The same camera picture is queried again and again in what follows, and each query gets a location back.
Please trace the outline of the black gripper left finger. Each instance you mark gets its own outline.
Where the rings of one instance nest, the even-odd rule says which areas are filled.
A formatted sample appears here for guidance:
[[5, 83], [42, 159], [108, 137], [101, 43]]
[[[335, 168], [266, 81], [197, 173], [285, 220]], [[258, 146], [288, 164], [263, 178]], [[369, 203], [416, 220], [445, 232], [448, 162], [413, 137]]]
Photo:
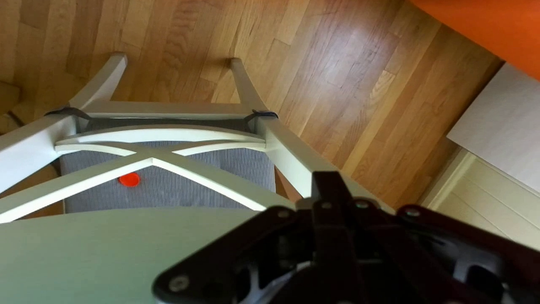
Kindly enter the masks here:
[[162, 304], [237, 304], [310, 257], [307, 211], [273, 206], [160, 272]]

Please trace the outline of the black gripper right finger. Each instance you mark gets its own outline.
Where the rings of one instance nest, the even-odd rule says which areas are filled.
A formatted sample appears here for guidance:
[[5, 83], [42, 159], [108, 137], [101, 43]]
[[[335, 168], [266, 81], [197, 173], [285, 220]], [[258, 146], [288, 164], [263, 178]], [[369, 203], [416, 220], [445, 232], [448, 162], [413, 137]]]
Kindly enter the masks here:
[[359, 203], [359, 227], [420, 304], [538, 304], [538, 254], [426, 208]]

